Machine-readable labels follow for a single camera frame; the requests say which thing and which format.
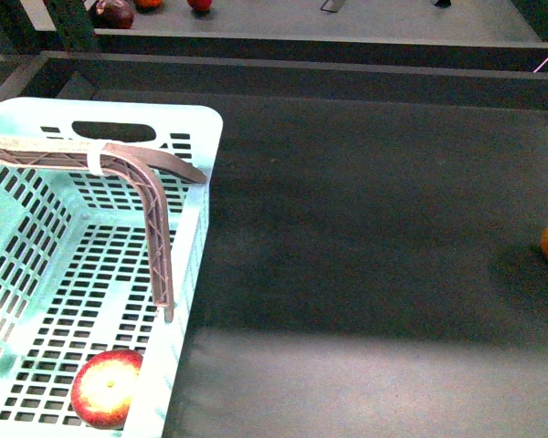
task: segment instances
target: red apple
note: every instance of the red apple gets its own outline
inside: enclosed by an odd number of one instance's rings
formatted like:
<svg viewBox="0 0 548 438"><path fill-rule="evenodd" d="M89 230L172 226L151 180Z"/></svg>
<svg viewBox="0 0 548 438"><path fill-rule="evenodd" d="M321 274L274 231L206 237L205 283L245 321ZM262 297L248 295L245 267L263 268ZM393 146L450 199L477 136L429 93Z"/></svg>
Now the red apple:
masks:
<svg viewBox="0 0 548 438"><path fill-rule="evenodd" d="M133 349L113 349L88 360L71 387L71 406L79 418L96 429L120 429L128 417L142 359Z"/></svg>
<svg viewBox="0 0 548 438"><path fill-rule="evenodd" d="M209 12L212 0L186 0L195 12Z"/></svg>

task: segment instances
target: basket grid holes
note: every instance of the basket grid holes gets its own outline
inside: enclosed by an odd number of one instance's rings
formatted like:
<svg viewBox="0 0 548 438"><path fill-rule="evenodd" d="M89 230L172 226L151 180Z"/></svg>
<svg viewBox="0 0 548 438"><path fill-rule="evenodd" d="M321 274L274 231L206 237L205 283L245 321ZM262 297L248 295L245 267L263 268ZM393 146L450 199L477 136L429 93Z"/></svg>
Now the basket grid holes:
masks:
<svg viewBox="0 0 548 438"><path fill-rule="evenodd" d="M34 170L0 166L0 191L27 213L0 256L0 358L71 215Z"/></svg>
<svg viewBox="0 0 548 438"><path fill-rule="evenodd" d="M82 425L69 402L80 365L106 349L131 348L144 354L155 314L145 247L143 228L88 226L22 362L1 420ZM90 341L90 329L112 279L133 284L116 343L109 345Z"/></svg>
<svg viewBox="0 0 548 438"><path fill-rule="evenodd" d="M58 127L43 126L41 130L48 139L63 139ZM168 150L177 157L191 162L191 135L177 132L170 134L170 140L160 146L162 150ZM179 214L183 211L184 198L188 190L188 183L183 182L169 174L155 171L159 175L166 193L166 202L171 214ZM102 182L98 176L86 172L73 172L69 174L77 186L81 196L89 208L115 209L115 210L142 210L142 203L138 193L124 180L116 176L106 177Z"/></svg>

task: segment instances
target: metal frame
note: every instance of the metal frame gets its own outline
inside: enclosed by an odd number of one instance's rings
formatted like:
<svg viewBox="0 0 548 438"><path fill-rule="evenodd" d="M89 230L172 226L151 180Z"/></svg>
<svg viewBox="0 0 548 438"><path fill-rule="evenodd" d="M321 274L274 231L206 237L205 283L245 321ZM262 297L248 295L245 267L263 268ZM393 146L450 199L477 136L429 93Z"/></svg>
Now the metal frame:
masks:
<svg viewBox="0 0 548 438"><path fill-rule="evenodd" d="M46 0L45 6L65 50L100 51L93 24L81 0Z"/></svg>
<svg viewBox="0 0 548 438"><path fill-rule="evenodd" d="M232 95L548 111L548 73L65 52L43 52L37 63L36 75L12 97L92 99L111 89L175 99ZM80 86L70 86L78 76Z"/></svg>
<svg viewBox="0 0 548 438"><path fill-rule="evenodd" d="M37 32L17 0L0 0L0 53L36 54Z"/></svg>

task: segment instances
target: black object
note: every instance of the black object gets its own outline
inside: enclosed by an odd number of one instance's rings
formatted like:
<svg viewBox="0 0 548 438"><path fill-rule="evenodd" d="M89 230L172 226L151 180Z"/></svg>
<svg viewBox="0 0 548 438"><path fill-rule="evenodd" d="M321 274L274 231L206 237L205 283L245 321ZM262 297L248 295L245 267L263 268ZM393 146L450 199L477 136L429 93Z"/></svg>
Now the black object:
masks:
<svg viewBox="0 0 548 438"><path fill-rule="evenodd" d="M344 3L345 0L327 0L322 4L321 10L325 12L339 12Z"/></svg>
<svg viewBox="0 0 548 438"><path fill-rule="evenodd" d="M450 3L450 0L438 0L436 3L435 3L435 6L436 7L440 7L441 9L445 9L447 7L450 7L451 6L451 3Z"/></svg>
<svg viewBox="0 0 548 438"><path fill-rule="evenodd" d="M124 0L98 0L89 15L96 28L130 29L134 22L132 7Z"/></svg>

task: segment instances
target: dark gray table surface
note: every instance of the dark gray table surface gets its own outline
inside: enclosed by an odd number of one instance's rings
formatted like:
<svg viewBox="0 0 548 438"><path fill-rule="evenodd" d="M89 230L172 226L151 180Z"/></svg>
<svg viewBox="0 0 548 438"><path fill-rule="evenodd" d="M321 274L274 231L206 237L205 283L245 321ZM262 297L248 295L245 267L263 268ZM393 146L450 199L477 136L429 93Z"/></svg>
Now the dark gray table surface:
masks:
<svg viewBox="0 0 548 438"><path fill-rule="evenodd" d="M165 436L548 437L548 113L190 101L227 123Z"/></svg>

